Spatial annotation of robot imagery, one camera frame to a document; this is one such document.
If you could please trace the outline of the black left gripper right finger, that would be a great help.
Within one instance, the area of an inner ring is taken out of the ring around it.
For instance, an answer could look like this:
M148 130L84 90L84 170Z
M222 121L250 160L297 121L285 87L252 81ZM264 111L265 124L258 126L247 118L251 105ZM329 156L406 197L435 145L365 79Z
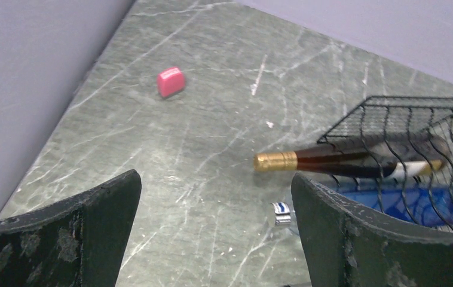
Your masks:
M301 173L291 192L313 286L453 286L453 233L390 217Z

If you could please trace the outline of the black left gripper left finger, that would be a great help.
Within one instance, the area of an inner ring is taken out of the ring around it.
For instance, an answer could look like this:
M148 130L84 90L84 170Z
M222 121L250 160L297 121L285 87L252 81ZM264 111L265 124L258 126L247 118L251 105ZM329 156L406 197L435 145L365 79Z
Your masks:
M0 220L0 286L115 286L141 191L128 170Z

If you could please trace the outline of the blue clear glass bottle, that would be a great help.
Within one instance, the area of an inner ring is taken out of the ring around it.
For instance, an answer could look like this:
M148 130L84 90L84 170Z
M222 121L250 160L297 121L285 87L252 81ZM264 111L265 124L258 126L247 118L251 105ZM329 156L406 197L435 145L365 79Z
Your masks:
M453 186L325 182L326 188L389 216L426 227L453 225Z

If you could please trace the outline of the dark red gold-capped bottle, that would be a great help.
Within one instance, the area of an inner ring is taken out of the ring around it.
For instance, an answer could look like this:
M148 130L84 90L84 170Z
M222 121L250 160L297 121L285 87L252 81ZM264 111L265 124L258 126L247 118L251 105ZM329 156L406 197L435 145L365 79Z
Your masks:
M257 172L295 170L333 176L401 181L431 175L448 164L451 152L435 135L401 133L356 136L295 151L258 153Z

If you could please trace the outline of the pink rectangular eraser block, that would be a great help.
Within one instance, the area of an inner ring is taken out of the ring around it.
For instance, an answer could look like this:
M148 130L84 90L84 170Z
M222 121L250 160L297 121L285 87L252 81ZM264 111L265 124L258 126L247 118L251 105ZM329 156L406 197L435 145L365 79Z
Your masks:
M158 74L157 87L160 96L167 98L185 88L185 76L177 66L168 68Z

